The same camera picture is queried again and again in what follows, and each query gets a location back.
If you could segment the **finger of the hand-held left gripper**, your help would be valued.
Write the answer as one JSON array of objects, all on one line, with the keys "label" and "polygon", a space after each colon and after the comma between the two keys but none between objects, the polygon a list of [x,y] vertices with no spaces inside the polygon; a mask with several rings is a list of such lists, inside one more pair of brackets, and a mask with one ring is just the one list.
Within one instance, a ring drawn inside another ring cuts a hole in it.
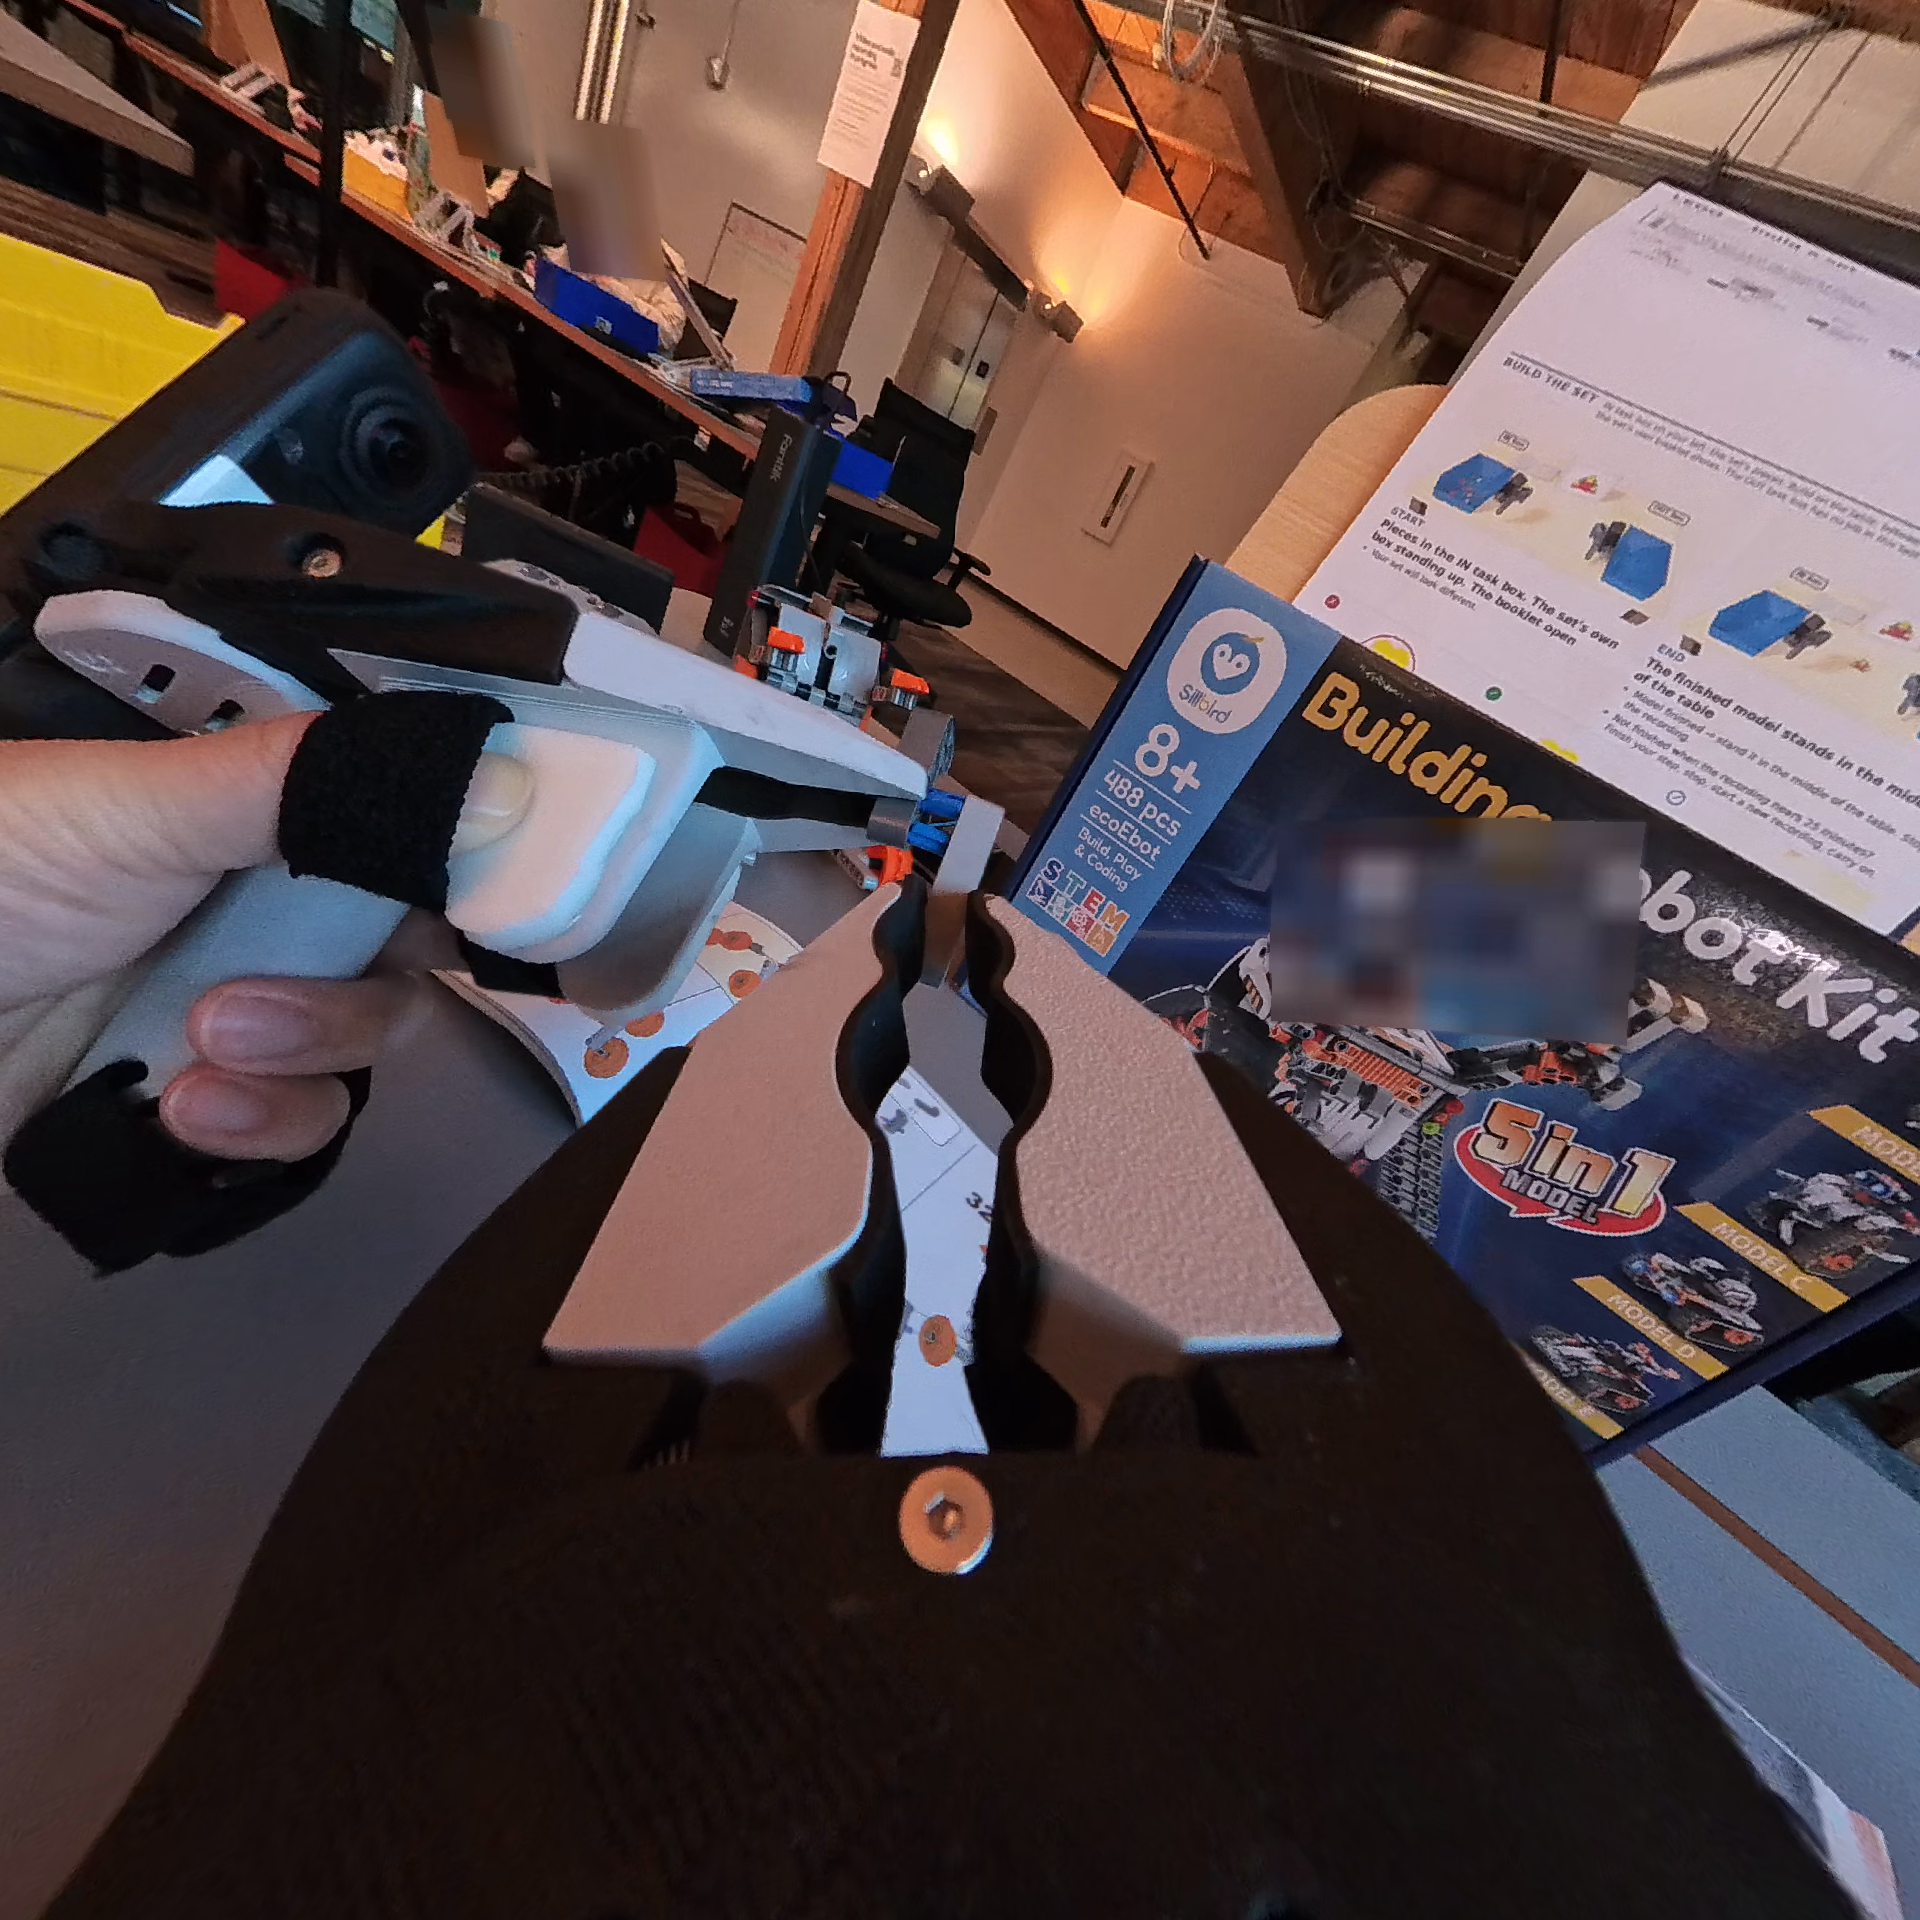
[{"label": "finger of the hand-held left gripper", "polygon": [[700,800],[757,820],[868,821],[919,806],[932,766],[877,733],[612,614],[579,614],[565,684],[598,715],[698,733],[714,754]]},{"label": "finger of the hand-held left gripper", "polygon": [[604,801],[557,804],[557,848],[594,873],[585,904],[568,910],[568,931],[598,931],[579,954],[554,963],[557,995],[589,1015],[658,1009],[677,991],[745,865],[759,851],[862,848],[873,824],[890,824],[884,794],[704,790],[639,870],[638,824],[612,828]]}]

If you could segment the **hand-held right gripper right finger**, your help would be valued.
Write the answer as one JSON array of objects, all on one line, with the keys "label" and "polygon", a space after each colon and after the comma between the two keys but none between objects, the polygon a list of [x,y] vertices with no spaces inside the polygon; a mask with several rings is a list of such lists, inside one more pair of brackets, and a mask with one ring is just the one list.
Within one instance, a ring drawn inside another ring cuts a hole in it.
[{"label": "hand-held right gripper right finger", "polygon": [[967,904],[997,1150],[967,1389],[987,1446],[1072,1446],[1134,1378],[1339,1326],[1187,1043],[1008,900]]}]

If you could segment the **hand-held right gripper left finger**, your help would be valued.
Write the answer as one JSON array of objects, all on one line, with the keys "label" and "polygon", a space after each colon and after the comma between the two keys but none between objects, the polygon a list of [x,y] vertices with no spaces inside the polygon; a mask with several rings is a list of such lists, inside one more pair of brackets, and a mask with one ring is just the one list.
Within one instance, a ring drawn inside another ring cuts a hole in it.
[{"label": "hand-held right gripper left finger", "polygon": [[904,1311],[877,1110],[907,1064],[923,884],[877,886],[689,1045],[547,1360],[753,1380],[833,1451],[873,1451]]}]

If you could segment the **grey holed beam with blue pin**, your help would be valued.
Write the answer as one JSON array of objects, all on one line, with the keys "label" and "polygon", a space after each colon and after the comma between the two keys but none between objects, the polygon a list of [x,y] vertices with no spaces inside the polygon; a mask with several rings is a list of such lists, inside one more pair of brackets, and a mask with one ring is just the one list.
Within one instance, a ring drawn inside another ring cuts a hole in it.
[{"label": "grey holed beam with blue pin", "polygon": [[939,858],[965,806],[965,796],[939,785],[954,754],[953,719],[938,709],[912,709],[899,735],[899,751],[919,766],[923,791],[907,800],[877,800],[868,844]]}]

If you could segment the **short grey toy beam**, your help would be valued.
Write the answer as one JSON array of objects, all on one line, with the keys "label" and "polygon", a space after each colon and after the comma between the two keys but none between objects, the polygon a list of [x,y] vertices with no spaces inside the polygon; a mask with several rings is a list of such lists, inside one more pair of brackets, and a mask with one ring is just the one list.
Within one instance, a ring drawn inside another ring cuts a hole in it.
[{"label": "short grey toy beam", "polygon": [[1005,810],[959,794],[959,806],[924,898],[924,963],[919,981],[939,986],[965,954],[967,900],[980,889]]}]

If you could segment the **grey desk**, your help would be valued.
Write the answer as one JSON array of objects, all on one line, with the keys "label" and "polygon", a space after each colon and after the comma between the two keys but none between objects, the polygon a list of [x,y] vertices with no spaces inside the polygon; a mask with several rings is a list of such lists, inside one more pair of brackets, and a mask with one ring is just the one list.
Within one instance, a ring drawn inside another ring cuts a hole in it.
[{"label": "grey desk", "polygon": [[429,1015],[345,1170],[90,1279],[4,1201],[4,1914],[1018,1914],[907,1465],[540,1335],[568,1143]]}]

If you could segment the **person's left hand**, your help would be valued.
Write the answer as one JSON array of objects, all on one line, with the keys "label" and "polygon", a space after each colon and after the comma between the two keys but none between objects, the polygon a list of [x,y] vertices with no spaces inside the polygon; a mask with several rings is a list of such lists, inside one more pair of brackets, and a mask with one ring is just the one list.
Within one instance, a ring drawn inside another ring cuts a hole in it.
[{"label": "person's left hand", "polygon": [[[94,1043],[145,954],[224,873],[277,860],[284,773],[309,715],[169,740],[3,748],[3,1139]],[[192,1060],[159,1124],[220,1159],[300,1163],[347,1121],[345,1074],[377,1063],[455,968],[442,916],[410,911],[357,980],[232,975],[198,996]]]}]

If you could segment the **partly built toy robot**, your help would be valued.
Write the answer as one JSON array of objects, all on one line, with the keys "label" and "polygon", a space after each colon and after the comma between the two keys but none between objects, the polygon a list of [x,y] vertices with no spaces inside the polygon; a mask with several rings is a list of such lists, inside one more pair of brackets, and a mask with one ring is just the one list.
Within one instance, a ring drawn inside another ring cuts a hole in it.
[{"label": "partly built toy robot", "polygon": [[732,653],[738,673],[862,725],[877,709],[912,713],[929,684],[887,664],[874,626],[824,594],[759,585],[748,599]]}]

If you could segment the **open white instruction booklet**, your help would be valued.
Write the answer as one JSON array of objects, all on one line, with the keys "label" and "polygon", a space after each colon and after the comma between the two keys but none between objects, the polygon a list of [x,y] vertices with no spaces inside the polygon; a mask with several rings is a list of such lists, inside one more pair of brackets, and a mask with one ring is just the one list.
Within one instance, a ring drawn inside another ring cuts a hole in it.
[{"label": "open white instruction booklet", "polygon": [[[510,1024],[554,1069],[582,1128],[435,1274],[439,1329],[450,1338],[459,1380],[485,1385],[490,1408],[644,1410],[649,1425],[638,1430],[644,1443],[639,1458],[679,1459],[714,1399],[745,1395],[753,1408],[777,1410],[805,1439],[820,1443],[808,1415],[782,1408],[769,1386],[753,1380],[709,1383],[682,1364],[588,1364],[542,1353],[542,1338],[689,1045],[802,946],[767,916],[730,904],[698,950],[689,981],[663,1011],[630,1019],[609,1040],[589,1040],[585,1018],[557,1004],[503,996]],[[990,1239],[992,1153],[919,1069],[899,1073],[877,1124],[890,1144],[904,1238],[904,1311],[877,1450],[974,1446],[980,1431],[965,1410],[963,1364],[969,1358],[972,1288]]]}]

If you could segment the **black flat case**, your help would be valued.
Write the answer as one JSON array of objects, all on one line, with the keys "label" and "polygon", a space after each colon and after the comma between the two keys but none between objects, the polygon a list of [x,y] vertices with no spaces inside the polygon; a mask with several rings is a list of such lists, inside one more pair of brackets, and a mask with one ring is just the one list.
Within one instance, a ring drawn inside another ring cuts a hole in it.
[{"label": "black flat case", "polygon": [[663,565],[500,486],[472,484],[459,508],[459,551],[468,560],[540,565],[644,618],[659,635],[665,633],[674,576]]}]

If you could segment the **long wooden work table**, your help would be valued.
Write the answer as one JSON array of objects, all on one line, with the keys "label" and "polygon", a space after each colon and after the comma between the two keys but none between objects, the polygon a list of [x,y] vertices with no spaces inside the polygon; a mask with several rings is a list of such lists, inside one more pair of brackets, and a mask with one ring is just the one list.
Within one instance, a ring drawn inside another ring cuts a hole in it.
[{"label": "long wooden work table", "polygon": [[[208,174],[244,159],[250,186],[204,185],[223,260],[309,278],[320,228],[320,164],[210,75],[122,19],[122,5],[60,5],[109,46],[109,84],[140,108],[165,104]],[[632,539],[642,501],[674,469],[674,495],[719,534],[740,514],[759,421],[730,421],[665,374],[429,240],[352,186],[340,196],[337,288],[413,340],[480,469],[517,471],[554,511]]]}]

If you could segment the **robot kit box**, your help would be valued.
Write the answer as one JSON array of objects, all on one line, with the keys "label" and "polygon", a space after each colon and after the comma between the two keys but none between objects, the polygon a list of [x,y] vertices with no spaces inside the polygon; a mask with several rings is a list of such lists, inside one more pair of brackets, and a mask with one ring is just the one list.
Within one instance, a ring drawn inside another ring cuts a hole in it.
[{"label": "robot kit box", "polygon": [[[1619,1043],[1278,1008],[1299,833],[1454,811],[1644,824]],[[1915,1296],[1915,954],[1220,563],[1170,590],[1012,898],[1424,1235],[1584,1446]]]}]

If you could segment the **wooden backboard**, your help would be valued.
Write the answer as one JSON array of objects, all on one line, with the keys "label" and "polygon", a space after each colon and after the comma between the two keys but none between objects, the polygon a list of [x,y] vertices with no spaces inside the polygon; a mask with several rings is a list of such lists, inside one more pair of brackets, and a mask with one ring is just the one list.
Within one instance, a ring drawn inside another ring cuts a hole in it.
[{"label": "wooden backboard", "polygon": [[1275,598],[1298,599],[1445,396],[1445,384],[1400,384],[1344,408],[1224,566]]}]

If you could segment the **grey table with wooden edge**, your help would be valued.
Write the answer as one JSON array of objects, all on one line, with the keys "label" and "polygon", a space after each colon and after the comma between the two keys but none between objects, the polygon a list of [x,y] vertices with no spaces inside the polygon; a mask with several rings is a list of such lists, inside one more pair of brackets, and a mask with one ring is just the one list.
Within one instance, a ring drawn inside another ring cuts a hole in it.
[{"label": "grey table with wooden edge", "polygon": [[1598,1479],[1682,1653],[1883,1830],[1915,1914],[1915,1499],[1762,1386]]}]

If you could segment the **white instruction poster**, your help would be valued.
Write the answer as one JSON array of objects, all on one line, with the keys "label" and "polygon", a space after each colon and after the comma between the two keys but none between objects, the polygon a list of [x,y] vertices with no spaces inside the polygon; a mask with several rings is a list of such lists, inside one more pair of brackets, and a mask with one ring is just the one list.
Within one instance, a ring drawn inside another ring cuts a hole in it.
[{"label": "white instruction poster", "polygon": [[1915,284],[1649,186],[1458,373],[1299,601],[1915,940]]}]

